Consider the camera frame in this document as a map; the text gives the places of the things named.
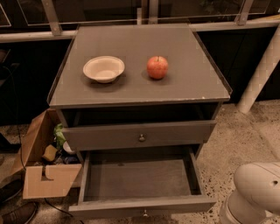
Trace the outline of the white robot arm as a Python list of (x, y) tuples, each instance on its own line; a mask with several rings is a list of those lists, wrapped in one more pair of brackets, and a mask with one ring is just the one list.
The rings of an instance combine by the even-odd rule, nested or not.
[(280, 215), (280, 162), (239, 166), (234, 186), (220, 208), (219, 224), (263, 224)]

